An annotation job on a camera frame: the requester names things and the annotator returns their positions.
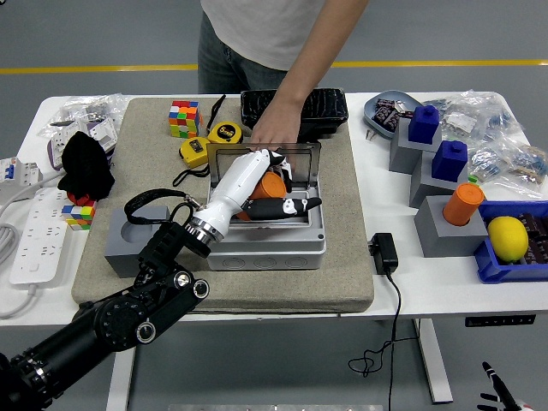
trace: tape measure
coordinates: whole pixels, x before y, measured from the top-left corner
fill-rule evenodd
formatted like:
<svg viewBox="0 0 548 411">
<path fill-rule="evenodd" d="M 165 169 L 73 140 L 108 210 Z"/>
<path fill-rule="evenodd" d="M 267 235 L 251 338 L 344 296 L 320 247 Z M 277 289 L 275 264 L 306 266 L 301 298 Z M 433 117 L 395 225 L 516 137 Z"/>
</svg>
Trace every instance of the tape measure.
<svg viewBox="0 0 548 411">
<path fill-rule="evenodd" d="M 182 160 L 189 169 L 200 167 L 207 163 L 209 143 L 236 144 L 241 143 L 241 128 L 235 122 L 219 122 L 206 137 L 192 137 L 184 140 L 179 149 Z"/>
<path fill-rule="evenodd" d="M 179 154 L 189 169 L 207 163 L 206 146 L 210 141 L 206 137 L 193 137 L 183 141 Z"/>
<path fill-rule="evenodd" d="M 211 143 L 241 143 L 241 128 L 235 122 L 218 122 L 207 139 Z"/>
</svg>

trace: gray t-shirt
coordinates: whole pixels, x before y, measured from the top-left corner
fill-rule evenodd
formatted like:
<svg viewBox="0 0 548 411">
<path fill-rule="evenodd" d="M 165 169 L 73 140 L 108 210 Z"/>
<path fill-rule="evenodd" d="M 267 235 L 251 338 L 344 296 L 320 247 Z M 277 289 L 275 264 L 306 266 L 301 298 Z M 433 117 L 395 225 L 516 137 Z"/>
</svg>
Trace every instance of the gray t-shirt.
<svg viewBox="0 0 548 411">
<path fill-rule="evenodd" d="M 201 5 L 227 46 L 263 66 L 289 70 L 324 0 L 201 0 Z"/>
</svg>

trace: person's hand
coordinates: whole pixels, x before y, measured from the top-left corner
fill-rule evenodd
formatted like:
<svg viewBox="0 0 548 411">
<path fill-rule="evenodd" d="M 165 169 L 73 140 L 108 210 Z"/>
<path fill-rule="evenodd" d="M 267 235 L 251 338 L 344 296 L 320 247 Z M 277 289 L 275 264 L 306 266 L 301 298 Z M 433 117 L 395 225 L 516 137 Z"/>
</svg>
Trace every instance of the person's hand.
<svg viewBox="0 0 548 411">
<path fill-rule="evenodd" d="M 302 104 L 283 102 L 276 97 L 266 107 L 253 133 L 252 143 L 295 143 L 301 127 Z"/>
</svg>

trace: gray stand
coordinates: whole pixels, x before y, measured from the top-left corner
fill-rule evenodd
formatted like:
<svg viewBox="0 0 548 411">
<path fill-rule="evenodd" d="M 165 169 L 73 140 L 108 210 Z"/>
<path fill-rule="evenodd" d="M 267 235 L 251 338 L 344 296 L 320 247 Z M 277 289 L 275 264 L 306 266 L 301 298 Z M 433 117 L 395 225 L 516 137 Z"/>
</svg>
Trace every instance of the gray stand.
<svg viewBox="0 0 548 411">
<path fill-rule="evenodd" d="M 425 257 L 473 255 L 487 238 L 487 229 L 479 211 L 462 227 L 456 227 L 445 220 L 443 210 L 450 198 L 450 195 L 426 197 L 414 216 L 414 225 Z"/>
<path fill-rule="evenodd" d="M 411 175 L 409 206 L 419 208 L 427 195 L 451 195 L 459 186 L 468 181 L 468 168 L 462 169 L 456 182 L 448 182 L 432 177 L 432 160 L 435 152 L 422 152 Z"/>
<path fill-rule="evenodd" d="M 431 144 L 409 141 L 409 124 L 411 119 L 400 118 L 394 138 L 390 142 L 389 171 L 412 174 L 422 152 L 436 152 L 442 144 L 442 130 L 436 130 Z"/>
<path fill-rule="evenodd" d="M 142 207 L 134 215 L 160 219 L 168 218 L 170 213 L 167 206 L 158 205 Z M 159 228 L 160 224 L 134 225 L 129 223 L 126 213 L 121 208 L 116 208 L 112 212 L 104 257 L 120 278 L 137 276 L 139 273 L 137 257 Z"/>
</svg>

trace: gray floor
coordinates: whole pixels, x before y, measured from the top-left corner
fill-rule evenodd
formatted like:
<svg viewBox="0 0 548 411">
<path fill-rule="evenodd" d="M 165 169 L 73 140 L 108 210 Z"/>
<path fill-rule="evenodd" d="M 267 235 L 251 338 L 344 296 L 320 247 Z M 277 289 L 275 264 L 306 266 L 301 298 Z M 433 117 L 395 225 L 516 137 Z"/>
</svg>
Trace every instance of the gray floor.
<svg viewBox="0 0 548 411">
<path fill-rule="evenodd" d="M 199 21 L 197 0 L 8 0 L 0 7 L 0 69 L 195 63 Z M 372 0 L 338 60 L 548 60 L 547 21 L 545 0 Z M 322 86 L 499 92 L 532 145 L 548 150 L 547 73 L 542 66 L 337 68 Z M 50 96 L 196 90 L 194 71 L 0 74 L 0 158 L 17 153 L 40 102 Z M 418 345 L 401 342 L 393 409 L 475 409 L 480 392 L 489 391 L 483 360 L 516 396 L 548 409 L 546 316 L 531 326 L 467 329 L 463 319 L 436 319 L 435 325 L 455 402 L 430 405 Z M 1 330 L 0 350 L 16 354 L 49 332 Z M 413 334 L 408 320 L 401 333 Z M 388 363 L 363 379 L 346 361 L 388 336 L 385 322 L 348 319 L 178 325 L 139 350 L 129 409 L 167 409 L 176 402 L 387 406 Z M 49 409 L 104 409 L 110 367 L 107 362 L 88 374 Z"/>
</svg>

